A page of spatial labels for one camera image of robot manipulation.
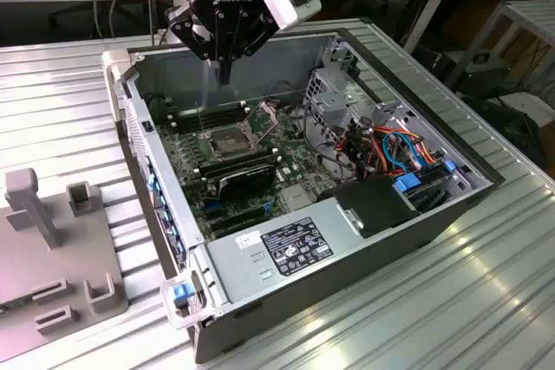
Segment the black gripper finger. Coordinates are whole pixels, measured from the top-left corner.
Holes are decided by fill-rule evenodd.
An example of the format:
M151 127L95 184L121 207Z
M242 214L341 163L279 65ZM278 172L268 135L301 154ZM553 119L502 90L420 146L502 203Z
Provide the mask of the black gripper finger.
M253 55L278 31L274 17L267 9L263 9L257 17L254 14L244 16L244 13L242 10L239 15L230 54L224 64L224 84L230 83L232 64L236 60L243 55Z
M188 6L173 6L167 10L170 32L187 46L201 61L208 61L218 84L225 83L225 61L216 50L215 36L210 33Z

